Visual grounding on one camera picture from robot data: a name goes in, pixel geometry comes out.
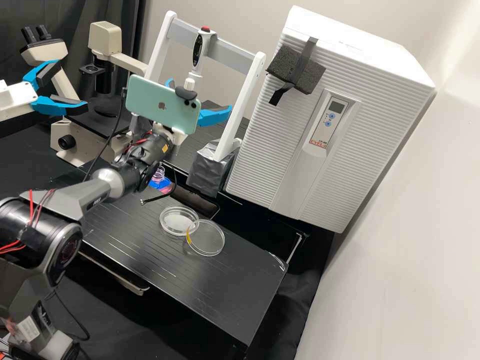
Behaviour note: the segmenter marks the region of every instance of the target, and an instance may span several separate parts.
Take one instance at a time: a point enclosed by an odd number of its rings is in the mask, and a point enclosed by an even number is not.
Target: yellow tape
[[[190,239],[190,233],[189,233],[190,228],[186,230],[186,242],[191,245],[192,244],[192,239]]]

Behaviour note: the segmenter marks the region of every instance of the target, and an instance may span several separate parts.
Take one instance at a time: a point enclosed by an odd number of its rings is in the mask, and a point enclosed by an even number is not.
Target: blue clamp
[[[165,82],[165,86],[167,88],[175,89],[174,78],[170,77]],[[197,125],[202,128],[202,127],[223,123],[224,121],[229,119],[231,112],[232,112],[232,105],[203,108],[203,104],[202,104],[202,108],[200,109],[200,114],[198,115]]]
[[[29,82],[33,89],[37,91],[39,88],[46,86],[61,69],[58,60],[45,61],[27,72],[23,81]],[[39,96],[36,101],[30,103],[30,106],[40,114],[52,116],[79,115],[89,111],[86,101],[57,95]]]

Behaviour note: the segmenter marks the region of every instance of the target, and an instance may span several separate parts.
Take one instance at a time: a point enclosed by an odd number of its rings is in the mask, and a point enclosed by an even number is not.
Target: petri dish
[[[189,228],[190,233],[195,232],[197,226],[192,226],[192,224],[198,219],[198,214],[186,206],[169,206],[160,214],[160,224],[163,230],[178,237],[185,236]]]
[[[186,231],[186,242],[198,254],[212,257],[220,254],[225,245],[222,229],[213,221],[200,219]]]

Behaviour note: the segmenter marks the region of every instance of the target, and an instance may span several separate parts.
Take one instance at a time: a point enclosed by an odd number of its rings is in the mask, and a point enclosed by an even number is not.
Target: white chiller
[[[294,6],[277,45],[326,68],[311,94],[267,75],[225,190],[290,218],[344,231],[435,85],[401,45]]]

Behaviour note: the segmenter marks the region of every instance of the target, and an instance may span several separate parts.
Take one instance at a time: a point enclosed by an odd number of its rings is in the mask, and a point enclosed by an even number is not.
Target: white wall
[[[402,44],[426,67],[434,82],[440,83],[446,75],[439,71],[437,62],[429,61],[430,55],[449,36],[459,9],[466,3],[467,0],[454,4],[451,0],[147,0],[140,59],[148,62],[163,17],[168,10],[174,10],[181,19],[198,27],[208,25],[221,38],[244,49],[263,51],[269,64],[287,14],[293,5],[298,5]],[[191,50],[172,45],[160,76],[162,82],[174,76],[182,84],[191,69],[191,58]],[[205,79],[197,87],[201,100],[221,105],[235,102],[244,80],[242,74],[212,60],[205,64],[203,74]],[[250,97],[245,113],[248,118],[262,82],[263,77]]]
[[[296,360],[480,358],[479,9],[456,66],[437,54],[451,76],[323,274]]]

